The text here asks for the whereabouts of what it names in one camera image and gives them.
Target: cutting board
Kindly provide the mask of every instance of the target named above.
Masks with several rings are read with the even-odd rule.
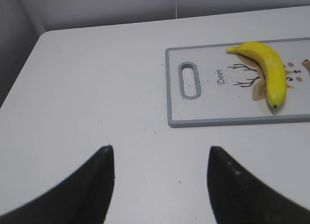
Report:
[[[271,108],[259,65],[227,54],[240,43],[168,48],[167,113],[171,127],[310,121],[310,38],[262,41],[282,58],[285,103]]]

